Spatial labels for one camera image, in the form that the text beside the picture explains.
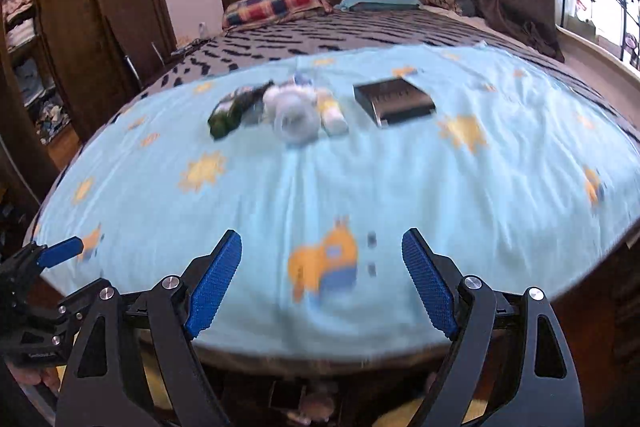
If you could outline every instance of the light blue blanket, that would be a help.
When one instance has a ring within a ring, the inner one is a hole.
[[[222,96],[295,71],[330,87],[347,135],[290,149],[263,123],[212,140]],[[353,85],[394,74],[436,113],[376,127]],[[402,263],[407,229],[494,289],[553,297],[638,217],[638,152],[593,103],[506,52],[420,45],[291,58],[138,102],[68,170],[35,239],[83,238],[81,259],[46,273],[64,293],[97,277],[126,293],[234,229],[241,264],[196,342],[361,360],[444,340]]]

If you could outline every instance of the black box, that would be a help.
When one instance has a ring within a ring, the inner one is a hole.
[[[399,76],[353,86],[353,94],[379,127],[427,116],[436,110],[427,93]]]

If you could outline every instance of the hand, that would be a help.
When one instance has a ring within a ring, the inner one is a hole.
[[[15,367],[11,362],[7,362],[6,365],[17,383],[22,385],[38,385],[42,382],[54,393],[60,390],[60,378],[58,377],[58,372],[55,367],[27,369],[24,367]]]

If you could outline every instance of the blue pillow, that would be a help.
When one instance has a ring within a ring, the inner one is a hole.
[[[418,0],[342,0],[334,8],[342,11],[362,10],[415,10]]]

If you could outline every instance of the blue handle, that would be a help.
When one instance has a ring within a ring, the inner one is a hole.
[[[38,257],[37,264],[43,268],[53,268],[82,253],[84,245],[79,237],[72,237],[62,243],[46,248]]]
[[[213,322],[241,255],[242,241],[236,232],[232,232],[191,294],[189,317],[184,328],[192,338]]]
[[[433,327],[449,340],[458,334],[453,295],[424,247],[409,230],[402,236],[402,259]]]

